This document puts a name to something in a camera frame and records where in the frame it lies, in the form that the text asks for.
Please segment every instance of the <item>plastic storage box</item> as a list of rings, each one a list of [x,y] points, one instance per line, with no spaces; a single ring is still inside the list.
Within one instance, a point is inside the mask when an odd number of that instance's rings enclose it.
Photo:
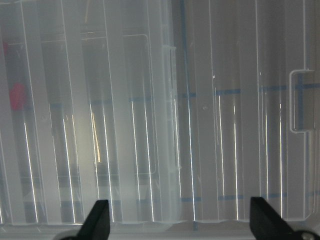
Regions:
[[[0,239],[110,202],[111,239],[320,232],[320,1],[0,0]]]

